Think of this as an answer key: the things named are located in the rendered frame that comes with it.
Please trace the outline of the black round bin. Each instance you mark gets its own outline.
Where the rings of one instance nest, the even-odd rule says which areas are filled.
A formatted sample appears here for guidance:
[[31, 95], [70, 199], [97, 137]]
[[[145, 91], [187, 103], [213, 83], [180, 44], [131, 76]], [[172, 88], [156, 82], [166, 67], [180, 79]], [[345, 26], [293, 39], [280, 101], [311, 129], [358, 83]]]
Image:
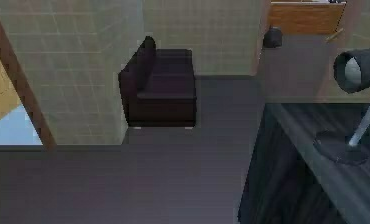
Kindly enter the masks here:
[[279, 27], [270, 27], [264, 35], [265, 48], [278, 48], [282, 46], [283, 33]]

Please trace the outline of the dark wooden desk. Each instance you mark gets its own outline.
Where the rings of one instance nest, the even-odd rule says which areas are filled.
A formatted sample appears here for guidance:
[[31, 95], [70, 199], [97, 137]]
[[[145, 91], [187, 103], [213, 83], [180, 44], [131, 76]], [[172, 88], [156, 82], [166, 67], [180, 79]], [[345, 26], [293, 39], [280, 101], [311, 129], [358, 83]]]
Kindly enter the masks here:
[[365, 163], [322, 154], [325, 134], [343, 144], [366, 103], [267, 103], [237, 219], [239, 224], [370, 224], [370, 126], [360, 141]]

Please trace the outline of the brown wooden cabinet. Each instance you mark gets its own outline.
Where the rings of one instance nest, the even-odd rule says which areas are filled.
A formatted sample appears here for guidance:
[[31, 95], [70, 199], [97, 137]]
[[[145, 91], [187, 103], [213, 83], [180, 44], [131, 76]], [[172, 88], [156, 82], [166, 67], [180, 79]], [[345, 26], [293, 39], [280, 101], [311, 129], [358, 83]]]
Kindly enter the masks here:
[[267, 17], [269, 26], [284, 34], [329, 35], [337, 31], [346, 2], [272, 1]]

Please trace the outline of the black desk lamp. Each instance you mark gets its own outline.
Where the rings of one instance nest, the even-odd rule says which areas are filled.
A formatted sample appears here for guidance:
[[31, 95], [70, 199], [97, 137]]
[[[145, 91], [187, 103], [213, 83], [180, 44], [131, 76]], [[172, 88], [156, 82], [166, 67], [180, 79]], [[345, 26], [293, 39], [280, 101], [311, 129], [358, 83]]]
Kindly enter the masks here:
[[[333, 76], [348, 94], [370, 88], [370, 48], [344, 51], [333, 63]], [[317, 132], [313, 141], [317, 151], [334, 163], [361, 165], [368, 160], [360, 141], [370, 126], [370, 104], [349, 140], [332, 131]]]

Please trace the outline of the brown framed window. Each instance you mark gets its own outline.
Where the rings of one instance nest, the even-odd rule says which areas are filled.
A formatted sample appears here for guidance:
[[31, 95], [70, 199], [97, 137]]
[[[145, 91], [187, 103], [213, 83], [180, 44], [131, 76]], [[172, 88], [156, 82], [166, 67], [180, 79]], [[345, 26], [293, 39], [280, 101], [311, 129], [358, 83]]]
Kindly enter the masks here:
[[43, 112], [0, 21], [0, 118], [22, 104], [43, 147], [56, 146]]

